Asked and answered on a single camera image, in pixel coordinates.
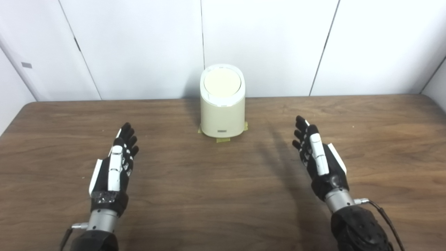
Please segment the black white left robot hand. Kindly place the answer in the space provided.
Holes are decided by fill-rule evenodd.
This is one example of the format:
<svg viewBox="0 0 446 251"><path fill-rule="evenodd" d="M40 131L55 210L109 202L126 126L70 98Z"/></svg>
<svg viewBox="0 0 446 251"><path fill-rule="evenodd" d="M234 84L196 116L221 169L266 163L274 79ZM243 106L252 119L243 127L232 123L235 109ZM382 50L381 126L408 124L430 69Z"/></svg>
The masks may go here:
<svg viewBox="0 0 446 251"><path fill-rule="evenodd" d="M121 217L129 203L127 189L139 152L137 137L130 123L119 130L105 159L98 159L89 185L91 211L112 210Z"/></svg>

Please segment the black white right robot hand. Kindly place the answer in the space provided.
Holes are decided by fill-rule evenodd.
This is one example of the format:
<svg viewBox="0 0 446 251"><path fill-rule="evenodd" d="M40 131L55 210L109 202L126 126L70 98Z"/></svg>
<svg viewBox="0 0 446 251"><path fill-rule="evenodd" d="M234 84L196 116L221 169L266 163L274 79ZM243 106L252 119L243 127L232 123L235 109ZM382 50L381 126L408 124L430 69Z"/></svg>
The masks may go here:
<svg viewBox="0 0 446 251"><path fill-rule="evenodd" d="M311 178L314 194L325 201L333 190L349 191L345 165L333 145L322 142L317 126L298 115L295 127L292 145Z"/></svg>

